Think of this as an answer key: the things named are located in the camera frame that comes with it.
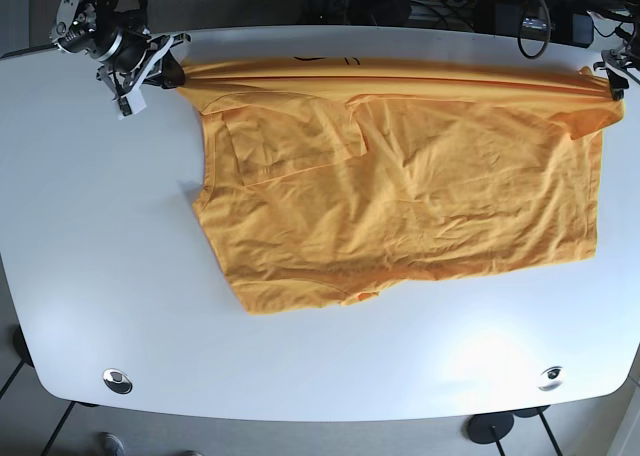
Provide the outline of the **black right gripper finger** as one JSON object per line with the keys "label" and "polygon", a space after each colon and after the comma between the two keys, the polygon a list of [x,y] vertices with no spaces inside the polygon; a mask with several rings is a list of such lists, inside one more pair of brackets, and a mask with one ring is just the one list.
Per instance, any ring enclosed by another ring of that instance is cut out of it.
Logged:
{"label": "black right gripper finger", "polygon": [[175,89],[185,84],[186,77],[180,63],[167,52],[161,59],[159,85],[163,89]]}

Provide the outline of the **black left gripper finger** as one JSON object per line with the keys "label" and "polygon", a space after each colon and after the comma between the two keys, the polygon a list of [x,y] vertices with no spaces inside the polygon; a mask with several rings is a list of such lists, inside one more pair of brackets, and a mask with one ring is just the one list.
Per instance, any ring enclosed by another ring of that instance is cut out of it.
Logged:
{"label": "black left gripper finger", "polygon": [[613,100],[623,100],[625,91],[628,89],[628,80],[611,69],[607,70],[607,78],[609,81],[611,98]]}

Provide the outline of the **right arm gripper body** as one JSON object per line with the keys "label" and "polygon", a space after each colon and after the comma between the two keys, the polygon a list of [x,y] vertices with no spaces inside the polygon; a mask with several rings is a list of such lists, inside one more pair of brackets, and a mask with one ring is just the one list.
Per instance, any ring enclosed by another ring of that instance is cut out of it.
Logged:
{"label": "right arm gripper body", "polygon": [[120,32],[115,42],[116,48],[99,59],[102,65],[96,79],[109,88],[116,101],[119,96],[139,91],[144,84],[162,88],[159,85],[161,59],[167,52],[172,54],[174,48],[187,46],[191,36],[177,33],[146,37]]}

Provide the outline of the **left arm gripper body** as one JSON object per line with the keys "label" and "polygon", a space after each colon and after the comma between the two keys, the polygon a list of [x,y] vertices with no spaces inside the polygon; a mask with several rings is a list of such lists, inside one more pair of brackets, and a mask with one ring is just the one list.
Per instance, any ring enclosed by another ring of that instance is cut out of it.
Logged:
{"label": "left arm gripper body", "polygon": [[639,83],[639,58],[624,49],[603,50],[600,60],[593,64],[593,69],[613,70],[622,73],[636,84]]}

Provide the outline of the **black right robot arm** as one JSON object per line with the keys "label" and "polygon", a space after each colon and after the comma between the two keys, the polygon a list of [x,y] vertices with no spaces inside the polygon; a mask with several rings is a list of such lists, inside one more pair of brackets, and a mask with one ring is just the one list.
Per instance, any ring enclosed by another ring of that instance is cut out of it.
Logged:
{"label": "black right robot arm", "polygon": [[170,90],[186,81],[171,50],[190,36],[152,36],[147,9],[148,0],[60,0],[50,30],[60,51],[83,52],[100,63],[96,79],[112,92],[123,117],[144,108],[142,85]]}

